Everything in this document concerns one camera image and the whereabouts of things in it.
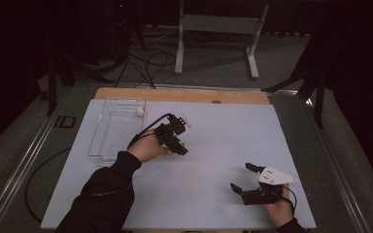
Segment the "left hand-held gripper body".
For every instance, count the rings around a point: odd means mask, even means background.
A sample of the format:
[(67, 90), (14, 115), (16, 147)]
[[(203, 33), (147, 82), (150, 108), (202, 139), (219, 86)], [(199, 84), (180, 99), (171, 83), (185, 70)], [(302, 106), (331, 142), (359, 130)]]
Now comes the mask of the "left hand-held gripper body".
[(165, 117), (168, 119), (168, 123), (160, 123), (154, 130), (158, 143), (164, 145), (170, 151), (179, 154), (181, 146), (185, 144), (178, 138), (173, 131), (175, 126), (183, 124), (187, 126), (187, 122), (181, 116), (175, 116), (173, 114), (167, 114)]

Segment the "dark equipment rack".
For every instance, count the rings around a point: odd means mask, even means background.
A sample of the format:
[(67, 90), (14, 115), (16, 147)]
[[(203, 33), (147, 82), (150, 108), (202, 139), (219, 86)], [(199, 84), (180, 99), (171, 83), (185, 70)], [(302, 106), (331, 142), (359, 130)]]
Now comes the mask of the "dark equipment rack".
[(127, 57), (130, 36), (135, 38), (141, 47), (145, 47), (142, 5), (144, 0), (107, 0), (113, 32), (111, 56), (117, 64)]

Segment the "white metal desk frame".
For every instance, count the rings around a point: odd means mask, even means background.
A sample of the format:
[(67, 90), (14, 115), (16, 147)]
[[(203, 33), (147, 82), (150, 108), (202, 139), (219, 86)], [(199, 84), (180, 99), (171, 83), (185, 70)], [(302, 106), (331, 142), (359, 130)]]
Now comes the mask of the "white metal desk frame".
[(179, 0), (178, 47), (175, 61), (175, 74), (181, 75), (183, 72), (185, 31), (252, 34), (254, 39), (252, 44), (246, 48), (246, 56), (251, 77), (257, 80), (259, 78), (259, 73), (254, 58), (254, 52), (260, 38), (261, 29), (268, 9), (268, 4), (262, 4), (260, 15), (256, 18), (191, 15), (185, 13), (185, 0)]

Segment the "person's left hand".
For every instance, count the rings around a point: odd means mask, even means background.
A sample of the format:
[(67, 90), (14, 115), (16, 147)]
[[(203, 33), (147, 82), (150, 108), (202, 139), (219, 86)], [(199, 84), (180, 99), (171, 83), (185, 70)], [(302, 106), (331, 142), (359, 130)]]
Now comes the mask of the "person's left hand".
[(168, 148), (158, 143), (153, 130), (144, 133), (127, 151), (134, 155), (141, 163), (151, 161), (160, 155), (173, 154)]

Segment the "clear plastic container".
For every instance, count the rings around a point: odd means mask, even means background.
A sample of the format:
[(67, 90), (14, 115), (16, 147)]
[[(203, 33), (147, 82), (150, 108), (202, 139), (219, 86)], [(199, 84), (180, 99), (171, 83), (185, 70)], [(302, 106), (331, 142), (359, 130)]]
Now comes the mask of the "clear plastic container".
[(98, 167), (113, 165), (118, 152), (127, 150), (133, 137), (143, 129), (144, 117), (138, 117), (141, 99), (108, 98), (97, 121), (88, 155)]

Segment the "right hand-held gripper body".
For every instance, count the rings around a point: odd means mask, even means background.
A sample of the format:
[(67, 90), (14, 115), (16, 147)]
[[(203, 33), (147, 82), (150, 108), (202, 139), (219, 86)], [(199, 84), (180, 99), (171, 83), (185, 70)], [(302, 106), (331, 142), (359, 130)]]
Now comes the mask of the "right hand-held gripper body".
[(298, 178), (269, 165), (262, 167), (263, 171), (258, 177), (259, 188), (242, 191), (241, 198), (245, 205), (274, 204), (281, 198), (284, 184), (298, 181)]

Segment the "black tripod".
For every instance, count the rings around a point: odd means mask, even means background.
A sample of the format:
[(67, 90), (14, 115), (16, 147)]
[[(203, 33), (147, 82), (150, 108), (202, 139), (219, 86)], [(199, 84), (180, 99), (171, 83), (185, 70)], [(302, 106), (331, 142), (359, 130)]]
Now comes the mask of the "black tripod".
[(103, 78), (95, 71), (91, 71), (81, 62), (78, 62), (68, 54), (50, 54), (48, 61), (48, 117), (54, 113), (57, 106), (57, 78), (60, 78), (65, 85), (69, 86), (72, 86), (76, 81), (74, 75), (70, 72), (71, 67), (77, 68), (79, 71), (83, 72), (99, 83), (112, 83), (112, 81)]
[(297, 90), (296, 96), (299, 99), (308, 100), (313, 92), (316, 92), (314, 120), (319, 128), (323, 128), (322, 107), (325, 89), (325, 68), (319, 62), (315, 62), (308, 68), (294, 70), (288, 79), (270, 87), (263, 88), (262, 91), (267, 93), (274, 93), (300, 80), (303, 80), (303, 83)]

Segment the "white table cover sheet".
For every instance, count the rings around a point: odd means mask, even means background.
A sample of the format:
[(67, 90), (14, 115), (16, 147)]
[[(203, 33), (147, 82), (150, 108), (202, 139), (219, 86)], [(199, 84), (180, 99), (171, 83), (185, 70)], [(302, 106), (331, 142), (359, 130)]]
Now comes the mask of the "white table cover sheet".
[(258, 186), (247, 163), (297, 174), (271, 105), (153, 102), (144, 122), (166, 113), (186, 118), (186, 155), (160, 156), (135, 172), (135, 201), (127, 230), (261, 230), (272, 224), (258, 205), (231, 189)]

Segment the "metal floor rail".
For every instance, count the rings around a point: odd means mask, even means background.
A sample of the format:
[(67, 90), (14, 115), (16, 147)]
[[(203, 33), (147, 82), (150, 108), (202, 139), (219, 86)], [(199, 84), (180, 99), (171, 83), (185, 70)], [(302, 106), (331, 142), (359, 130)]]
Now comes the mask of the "metal floor rail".
[(323, 129), (318, 127), (314, 118), (314, 105), (310, 99), (302, 100), (303, 108), (307, 113), (309, 121), (313, 124), (313, 129), (318, 135), (319, 142), (324, 150), (324, 159), (327, 163), (328, 169), (332, 178), (338, 188), (341, 199), (353, 223), (356, 233), (370, 233), (369, 225), (365, 219), (362, 210), (356, 200), (348, 181), (343, 173), (343, 170), (336, 159), (335, 153), (326, 137)]
[[(146, 88), (151, 87), (146, 83), (121, 83), (117, 87), (124, 88)], [(257, 87), (222, 87), (222, 86), (199, 86), (199, 85), (180, 85), (180, 84), (154, 84), (155, 89), (184, 89), (184, 90), (222, 90), (222, 91), (261, 91)], [(295, 95), (296, 90), (278, 90), (276, 92), (264, 92), (267, 94)]]
[(47, 140), (72, 87), (64, 87), (47, 116), (47, 104), (33, 102), (0, 137), (0, 222), (11, 206), (29, 169)]

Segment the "person's right hand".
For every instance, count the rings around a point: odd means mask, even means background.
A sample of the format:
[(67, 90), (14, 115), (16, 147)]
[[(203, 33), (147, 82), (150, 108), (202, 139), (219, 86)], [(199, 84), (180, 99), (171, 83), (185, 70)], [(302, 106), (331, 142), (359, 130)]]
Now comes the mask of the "person's right hand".
[(276, 227), (281, 227), (293, 219), (292, 204), (289, 200), (288, 185), (283, 185), (281, 198), (274, 204), (264, 204), (263, 208)]

